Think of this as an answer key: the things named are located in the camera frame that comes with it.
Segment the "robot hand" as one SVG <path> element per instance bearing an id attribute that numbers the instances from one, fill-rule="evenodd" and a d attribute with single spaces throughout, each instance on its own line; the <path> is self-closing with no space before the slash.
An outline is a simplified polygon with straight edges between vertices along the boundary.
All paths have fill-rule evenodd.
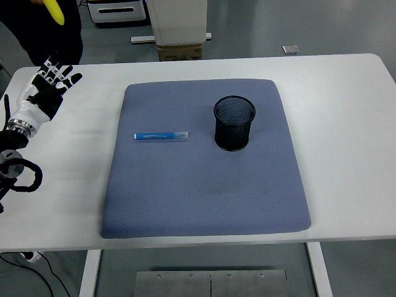
<path id="1" fill-rule="evenodd" d="M 7 128 L 21 130 L 34 136 L 42 124 L 51 121 L 63 101 L 63 95 L 72 88 L 82 74 L 72 74 L 73 66 L 65 69 L 66 57 L 56 52 L 39 68 L 25 85 L 17 99 L 17 110 L 7 121 Z"/>

